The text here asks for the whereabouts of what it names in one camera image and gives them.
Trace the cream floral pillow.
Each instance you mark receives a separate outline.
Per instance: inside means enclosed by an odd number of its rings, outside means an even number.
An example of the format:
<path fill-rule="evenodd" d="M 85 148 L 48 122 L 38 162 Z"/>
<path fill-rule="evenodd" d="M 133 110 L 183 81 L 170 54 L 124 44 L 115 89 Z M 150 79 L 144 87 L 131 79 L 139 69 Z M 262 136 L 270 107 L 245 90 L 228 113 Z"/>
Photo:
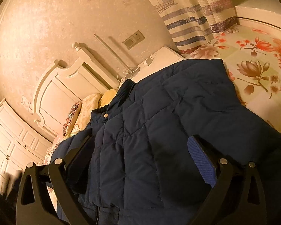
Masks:
<path fill-rule="evenodd" d="M 76 134 L 86 128 L 91 120 L 91 112 L 98 108 L 100 99 L 100 94 L 91 94 L 83 99 L 80 113 L 72 129 L 72 133 Z"/>

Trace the white nightstand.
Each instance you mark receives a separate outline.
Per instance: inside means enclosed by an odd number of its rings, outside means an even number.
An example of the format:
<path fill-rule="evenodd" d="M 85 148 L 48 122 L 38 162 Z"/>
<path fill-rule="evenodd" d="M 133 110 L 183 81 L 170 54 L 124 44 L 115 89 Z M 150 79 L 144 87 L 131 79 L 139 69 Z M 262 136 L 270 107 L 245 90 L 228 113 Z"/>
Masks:
<path fill-rule="evenodd" d="M 132 78 L 134 82 L 139 82 L 143 78 L 184 59 L 184 57 L 167 46 L 162 47 L 154 54 L 156 54 L 156 56 L 153 62 L 148 67 L 144 67 L 140 70 L 138 74 Z"/>

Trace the nautical striped curtain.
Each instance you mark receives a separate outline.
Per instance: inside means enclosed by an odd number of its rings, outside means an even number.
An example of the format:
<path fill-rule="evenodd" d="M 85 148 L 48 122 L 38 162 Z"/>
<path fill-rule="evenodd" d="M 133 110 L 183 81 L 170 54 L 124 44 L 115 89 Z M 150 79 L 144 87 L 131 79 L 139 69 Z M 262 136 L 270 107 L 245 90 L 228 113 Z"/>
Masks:
<path fill-rule="evenodd" d="M 189 55 L 237 22 L 232 0 L 149 0 L 181 55 Z"/>

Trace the patterned round cushion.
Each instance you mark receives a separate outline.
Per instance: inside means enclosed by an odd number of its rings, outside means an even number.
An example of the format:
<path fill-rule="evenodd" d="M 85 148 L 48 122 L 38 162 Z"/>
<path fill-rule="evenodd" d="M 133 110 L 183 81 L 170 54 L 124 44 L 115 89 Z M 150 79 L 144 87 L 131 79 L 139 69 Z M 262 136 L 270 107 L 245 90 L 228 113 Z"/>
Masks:
<path fill-rule="evenodd" d="M 66 121 L 63 125 L 62 134 L 63 136 L 68 135 L 74 128 L 78 115 L 80 114 L 82 102 L 78 101 L 74 103 L 68 113 Z"/>

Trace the white floor lamp pole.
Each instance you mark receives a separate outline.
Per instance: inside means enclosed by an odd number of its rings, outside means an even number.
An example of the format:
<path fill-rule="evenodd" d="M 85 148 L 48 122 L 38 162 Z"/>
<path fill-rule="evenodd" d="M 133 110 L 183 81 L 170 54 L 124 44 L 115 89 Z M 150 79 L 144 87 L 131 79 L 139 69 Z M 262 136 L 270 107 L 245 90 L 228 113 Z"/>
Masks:
<path fill-rule="evenodd" d="M 114 50 L 112 50 L 112 48 L 110 48 L 109 45 L 107 45 L 106 42 L 104 42 L 104 40 L 102 38 L 100 38 L 99 35 L 94 34 L 94 37 L 114 56 L 114 58 L 122 65 L 124 66 L 125 70 L 127 70 L 127 72 L 125 72 L 125 74 L 137 74 L 140 71 L 139 67 L 136 67 L 135 69 L 131 69 L 125 62 L 124 60 L 122 60 L 121 57 L 119 57 L 119 55 L 117 55 L 117 53 L 115 53 Z"/>

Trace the wall socket panel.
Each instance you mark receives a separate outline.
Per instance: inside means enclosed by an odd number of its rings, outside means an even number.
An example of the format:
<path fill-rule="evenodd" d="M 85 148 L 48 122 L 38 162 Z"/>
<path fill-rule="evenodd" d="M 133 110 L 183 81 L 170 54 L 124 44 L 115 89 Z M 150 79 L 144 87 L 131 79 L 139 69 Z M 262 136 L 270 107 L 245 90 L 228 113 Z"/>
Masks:
<path fill-rule="evenodd" d="M 128 37 L 126 40 L 122 42 L 122 44 L 130 50 L 135 45 L 140 43 L 145 39 L 144 35 L 140 31 L 136 31 L 134 34 L 132 34 L 130 37 Z"/>

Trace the white wooden headboard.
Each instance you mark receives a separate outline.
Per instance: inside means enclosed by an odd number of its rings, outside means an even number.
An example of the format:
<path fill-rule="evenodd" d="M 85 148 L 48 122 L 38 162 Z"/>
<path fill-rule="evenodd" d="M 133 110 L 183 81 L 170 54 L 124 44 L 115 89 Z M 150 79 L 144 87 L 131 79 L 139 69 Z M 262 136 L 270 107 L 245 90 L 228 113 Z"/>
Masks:
<path fill-rule="evenodd" d="M 70 67 L 55 60 L 41 76 L 33 98 L 34 122 L 52 139 L 62 133 L 71 106 L 91 94 L 104 94 L 118 80 L 85 47 L 72 45 L 78 58 Z"/>

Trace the paper notices on wall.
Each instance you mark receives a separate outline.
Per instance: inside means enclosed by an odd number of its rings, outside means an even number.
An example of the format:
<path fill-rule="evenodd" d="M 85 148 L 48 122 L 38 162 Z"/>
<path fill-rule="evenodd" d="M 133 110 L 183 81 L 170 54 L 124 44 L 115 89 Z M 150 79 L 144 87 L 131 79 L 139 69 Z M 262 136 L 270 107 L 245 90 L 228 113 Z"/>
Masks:
<path fill-rule="evenodd" d="M 32 104 L 29 100 L 27 100 L 27 98 L 22 95 L 21 98 L 21 105 L 32 115 L 33 114 L 33 110 L 32 110 Z"/>

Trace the white wardrobe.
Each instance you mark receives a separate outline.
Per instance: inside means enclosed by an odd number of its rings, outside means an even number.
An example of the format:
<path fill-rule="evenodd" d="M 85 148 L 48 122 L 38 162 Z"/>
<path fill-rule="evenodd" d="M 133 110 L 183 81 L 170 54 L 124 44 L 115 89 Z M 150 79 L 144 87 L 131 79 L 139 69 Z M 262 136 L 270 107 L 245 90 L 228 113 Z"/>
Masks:
<path fill-rule="evenodd" d="M 41 165 L 51 146 L 52 142 L 22 120 L 3 99 L 0 102 L 0 193 L 6 187 L 8 175 L 16 176 L 31 161 Z"/>

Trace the white window sill cabinet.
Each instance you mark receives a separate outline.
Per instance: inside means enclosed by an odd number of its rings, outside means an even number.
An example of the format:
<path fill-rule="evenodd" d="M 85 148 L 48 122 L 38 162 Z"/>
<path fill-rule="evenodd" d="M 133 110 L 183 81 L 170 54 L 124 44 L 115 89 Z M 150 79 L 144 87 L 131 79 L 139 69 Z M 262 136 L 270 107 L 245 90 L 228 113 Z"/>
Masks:
<path fill-rule="evenodd" d="M 281 38 L 281 3 L 279 0 L 232 0 L 238 24 Z"/>

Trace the yellow pillow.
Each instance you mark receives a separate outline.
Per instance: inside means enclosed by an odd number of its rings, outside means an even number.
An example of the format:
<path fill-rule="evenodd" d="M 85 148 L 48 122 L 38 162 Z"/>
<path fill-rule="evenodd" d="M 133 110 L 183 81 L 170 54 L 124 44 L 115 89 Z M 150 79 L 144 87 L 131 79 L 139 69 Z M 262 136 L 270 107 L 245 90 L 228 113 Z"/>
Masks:
<path fill-rule="evenodd" d="M 101 108 L 108 105 L 112 101 L 112 99 L 116 96 L 116 94 L 117 94 L 117 90 L 115 89 L 110 89 L 106 91 L 101 97 L 101 99 L 99 100 L 98 107 Z"/>

